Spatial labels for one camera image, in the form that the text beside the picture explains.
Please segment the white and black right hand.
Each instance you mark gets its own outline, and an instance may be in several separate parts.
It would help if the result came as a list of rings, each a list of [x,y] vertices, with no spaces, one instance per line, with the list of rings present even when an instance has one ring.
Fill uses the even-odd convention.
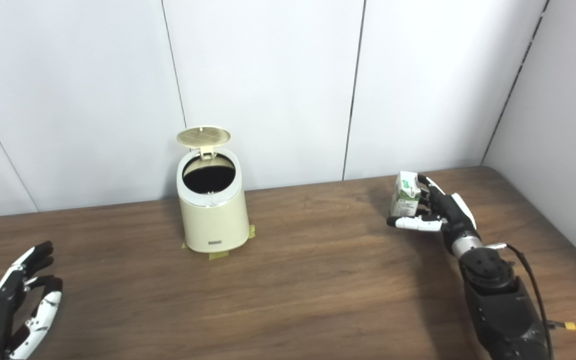
[[[482,248],[482,240],[471,210],[457,193],[446,194],[430,178],[416,173],[416,181],[425,186],[421,189],[417,209],[413,216],[389,216],[388,226],[421,232],[441,232],[446,249],[460,259],[473,249]]]

